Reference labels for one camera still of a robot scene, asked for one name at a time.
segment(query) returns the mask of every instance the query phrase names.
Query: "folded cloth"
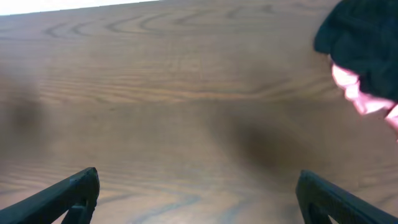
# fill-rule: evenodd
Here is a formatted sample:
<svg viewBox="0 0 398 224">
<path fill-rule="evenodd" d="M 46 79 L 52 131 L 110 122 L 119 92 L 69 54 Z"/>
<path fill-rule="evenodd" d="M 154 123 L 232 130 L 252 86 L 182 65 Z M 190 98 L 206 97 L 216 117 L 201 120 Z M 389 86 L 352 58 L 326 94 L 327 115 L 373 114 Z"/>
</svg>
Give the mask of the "folded cloth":
<svg viewBox="0 0 398 224">
<path fill-rule="evenodd" d="M 398 102 L 398 0 L 341 1 L 314 48 L 357 74 L 360 92 Z"/>
<path fill-rule="evenodd" d="M 369 114 L 383 109 L 390 110 L 385 119 L 398 133 L 397 103 L 392 100 L 363 93 L 359 88 L 361 84 L 359 75 L 352 71 L 333 64 L 331 73 L 336 84 L 345 91 L 346 99 L 353 102 L 356 110 L 360 114 Z"/>
</svg>

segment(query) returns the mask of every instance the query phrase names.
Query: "brown wood tabletop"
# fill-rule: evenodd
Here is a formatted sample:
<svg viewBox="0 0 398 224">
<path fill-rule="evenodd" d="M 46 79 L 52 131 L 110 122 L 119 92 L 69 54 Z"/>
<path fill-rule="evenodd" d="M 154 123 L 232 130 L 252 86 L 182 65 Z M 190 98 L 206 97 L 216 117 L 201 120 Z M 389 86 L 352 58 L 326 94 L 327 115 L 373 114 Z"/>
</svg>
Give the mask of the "brown wood tabletop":
<svg viewBox="0 0 398 224">
<path fill-rule="evenodd" d="M 0 208 L 95 166 L 92 223 L 302 223 L 294 188 L 311 169 L 398 215 L 396 135 L 312 48 L 336 3 L 0 17 Z"/>
</svg>

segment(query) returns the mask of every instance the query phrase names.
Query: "black cloth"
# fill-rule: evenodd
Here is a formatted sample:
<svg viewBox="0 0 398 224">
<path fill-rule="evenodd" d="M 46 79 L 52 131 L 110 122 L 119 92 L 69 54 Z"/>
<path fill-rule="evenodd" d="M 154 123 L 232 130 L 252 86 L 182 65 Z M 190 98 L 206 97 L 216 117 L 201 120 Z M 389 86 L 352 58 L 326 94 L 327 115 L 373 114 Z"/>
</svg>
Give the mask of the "black cloth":
<svg viewBox="0 0 398 224">
<path fill-rule="evenodd" d="M 357 73 L 362 92 L 398 102 L 398 0 L 341 1 L 314 48 Z"/>
</svg>

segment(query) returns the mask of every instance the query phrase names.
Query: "wood grain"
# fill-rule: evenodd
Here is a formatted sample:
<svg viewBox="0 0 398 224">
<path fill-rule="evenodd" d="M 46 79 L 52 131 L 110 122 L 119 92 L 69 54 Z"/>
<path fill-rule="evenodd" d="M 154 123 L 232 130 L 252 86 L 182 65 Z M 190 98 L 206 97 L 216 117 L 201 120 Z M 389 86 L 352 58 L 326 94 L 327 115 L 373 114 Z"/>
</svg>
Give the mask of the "wood grain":
<svg viewBox="0 0 398 224">
<path fill-rule="evenodd" d="M 294 187 L 311 169 L 398 215 L 394 133 L 312 50 L 336 3 L 0 17 L 0 208 L 95 166 L 92 223 L 302 223 Z"/>
</svg>

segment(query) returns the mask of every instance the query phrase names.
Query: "pink cloth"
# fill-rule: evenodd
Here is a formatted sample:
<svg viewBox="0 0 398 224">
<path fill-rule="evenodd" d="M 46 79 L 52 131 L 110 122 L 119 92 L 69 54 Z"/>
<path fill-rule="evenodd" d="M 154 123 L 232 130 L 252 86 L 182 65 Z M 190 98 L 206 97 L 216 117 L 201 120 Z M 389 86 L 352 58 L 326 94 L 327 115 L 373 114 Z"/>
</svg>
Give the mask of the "pink cloth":
<svg viewBox="0 0 398 224">
<path fill-rule="evenodd" d="M 333 64 L 331 73 L 336 84 L 345 91 L 346 99 L 353 102 L 361 115 L 382 109 L 390 110 L 385 119 L 398 132 L 397 103 L 361 92 L 359 90 L 359 76 L 352 71 Z"/>
</svg>

